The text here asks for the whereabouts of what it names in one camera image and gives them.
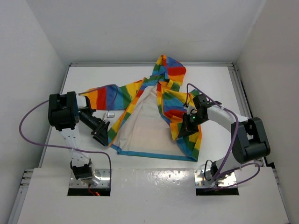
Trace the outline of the rainbow striped hooded jacket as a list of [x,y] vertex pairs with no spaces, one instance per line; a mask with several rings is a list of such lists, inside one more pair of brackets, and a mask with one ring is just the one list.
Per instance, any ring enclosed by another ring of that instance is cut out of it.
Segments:
[[201,132],[179,137],[184,104],[192,105],[197,90],[180,91],[186,68],[162,55],[150,77],[124,86],[109,85],[85,92],[97,111],[121,111],[108,129],[108,146],[117,154],[178,161],[199,157]]

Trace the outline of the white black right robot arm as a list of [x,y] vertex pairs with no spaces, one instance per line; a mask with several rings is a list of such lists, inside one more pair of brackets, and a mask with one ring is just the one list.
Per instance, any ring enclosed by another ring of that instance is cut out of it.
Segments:
[[248,118],[221,106],[218,101],[208,100],[203,94],[185,102],[186,112],[178,137],[190,137],[199,132],[199,126],[213,121],[231,134],[231,143],[225,156],[213,161],[209,181],[216,181],[232,173],[243,164],[270,154],[271,147],[263,122],[258,117]]

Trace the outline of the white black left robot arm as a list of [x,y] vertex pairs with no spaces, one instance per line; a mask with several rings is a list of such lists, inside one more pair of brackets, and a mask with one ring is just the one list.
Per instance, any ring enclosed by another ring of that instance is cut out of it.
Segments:
[[78,149],[81,144],[78,124],[80,121],[83,122],[91,129],[92,137],[107,146],[110,123],[93,116],[95,111],[87,96],[78,95],[74,91],[49,96],[49,123],[59,131],[67,147],[71,148],[70,167],[76,180],[90,185],[98,184],[100,177],[96,175],[89,154]]

